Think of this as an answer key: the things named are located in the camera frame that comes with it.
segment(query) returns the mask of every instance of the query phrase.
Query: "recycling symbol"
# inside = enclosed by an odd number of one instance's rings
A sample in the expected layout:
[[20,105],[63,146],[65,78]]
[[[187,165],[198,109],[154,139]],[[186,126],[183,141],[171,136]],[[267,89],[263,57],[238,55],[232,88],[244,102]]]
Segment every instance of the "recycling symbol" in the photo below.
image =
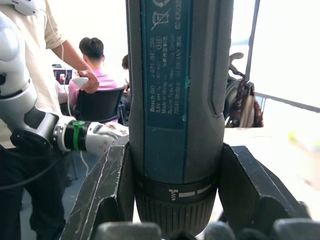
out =
[[156,5],[157,7],[159,8],[162,8],[164,7],[165,5],[167,5],[170,0],[152,0],[154,5]]

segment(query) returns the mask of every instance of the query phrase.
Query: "black hair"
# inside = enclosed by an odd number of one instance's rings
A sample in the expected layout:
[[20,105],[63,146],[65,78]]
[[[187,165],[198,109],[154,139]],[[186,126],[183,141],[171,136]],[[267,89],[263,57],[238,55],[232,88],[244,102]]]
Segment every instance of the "black hair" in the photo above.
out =
[[96,37],[83,38],[79,43],[79,49],[91,61],[99,61],[104,57],[104,44]]
[[127,70],[128,69],[128,54],[125,55],[122,59],[122,67],[123,69]]

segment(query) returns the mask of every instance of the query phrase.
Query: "teal label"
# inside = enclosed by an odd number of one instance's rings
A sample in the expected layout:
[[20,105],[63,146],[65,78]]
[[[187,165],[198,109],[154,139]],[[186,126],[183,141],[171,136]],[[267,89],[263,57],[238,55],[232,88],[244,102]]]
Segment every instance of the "teal label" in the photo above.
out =
[[[158,176],[155,177],[158,181],[161,178],[168,179],[166,175],[170,166],[175,172],[171,182],[182,181],[184,171],[190,85],[191,6],[191,0],[141,1],[144,165],[146,174],[150,171],[150,175]],[[160,165],[166,165],[166,173],[162,173],[163,167]]]

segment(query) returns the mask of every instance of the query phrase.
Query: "pink shirt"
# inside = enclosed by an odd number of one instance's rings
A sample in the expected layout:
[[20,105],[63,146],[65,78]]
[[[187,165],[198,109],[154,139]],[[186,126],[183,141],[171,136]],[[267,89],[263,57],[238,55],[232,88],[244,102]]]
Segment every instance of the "pink shirt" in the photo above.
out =
[[[109,75],[105,69],[99,68],[93,71],[100,83],[98,91],[111,90],[123,87],[121,84],[117,83],[116,78]],[[75,108],[77,105],[79,90],[80,89],[77,87],[77,85],[72,80],[70,80],[69,103],[73,108]]]

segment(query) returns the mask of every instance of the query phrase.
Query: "cordless screwdriver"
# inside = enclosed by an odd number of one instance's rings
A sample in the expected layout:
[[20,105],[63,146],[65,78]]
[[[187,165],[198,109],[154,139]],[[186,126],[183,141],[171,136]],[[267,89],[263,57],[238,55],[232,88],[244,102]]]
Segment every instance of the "cordless screwdriver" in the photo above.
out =
[[129,146],[142,222],[199,234],[217,192],[233,0],[126,0]]

